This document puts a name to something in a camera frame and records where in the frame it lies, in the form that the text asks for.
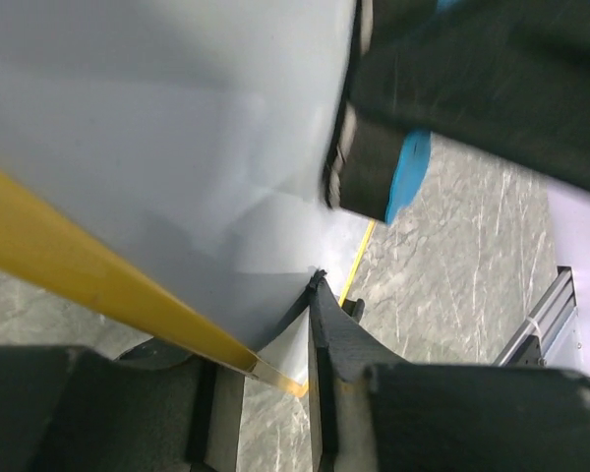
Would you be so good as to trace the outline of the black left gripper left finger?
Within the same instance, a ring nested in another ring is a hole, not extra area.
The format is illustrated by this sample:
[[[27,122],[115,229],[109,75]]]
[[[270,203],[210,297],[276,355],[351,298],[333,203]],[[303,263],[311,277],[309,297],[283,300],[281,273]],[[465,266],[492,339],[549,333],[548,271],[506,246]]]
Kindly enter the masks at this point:
[[[166,346],[0,346],[0,471],[232,471],[243,389]]]

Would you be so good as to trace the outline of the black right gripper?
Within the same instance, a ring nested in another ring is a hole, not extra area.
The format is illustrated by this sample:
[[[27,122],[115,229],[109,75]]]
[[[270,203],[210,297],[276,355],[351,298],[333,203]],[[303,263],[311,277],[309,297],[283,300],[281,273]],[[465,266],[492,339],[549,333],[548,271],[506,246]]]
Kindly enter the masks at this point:
[[[590,1],[458,2],[369,51],[350,98],[590,193]],[[327,205],[384,222],[405,137],[345,104]]]

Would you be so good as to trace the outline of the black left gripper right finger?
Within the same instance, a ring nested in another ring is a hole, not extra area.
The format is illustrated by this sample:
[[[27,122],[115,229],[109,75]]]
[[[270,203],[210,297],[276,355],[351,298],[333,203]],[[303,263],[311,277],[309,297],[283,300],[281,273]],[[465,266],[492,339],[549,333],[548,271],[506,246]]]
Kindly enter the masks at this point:
[[[537,364],[410,363],[308,285],[317,471],[590,471],[590,378]]]

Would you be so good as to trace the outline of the yellow framed whiteboard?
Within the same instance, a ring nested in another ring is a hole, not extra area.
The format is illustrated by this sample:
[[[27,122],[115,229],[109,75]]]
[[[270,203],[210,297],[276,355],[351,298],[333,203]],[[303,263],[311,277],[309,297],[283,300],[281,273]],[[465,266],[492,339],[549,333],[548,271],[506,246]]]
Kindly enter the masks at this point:
[[[301,396],[368,1],[0,1],[0,269]]]

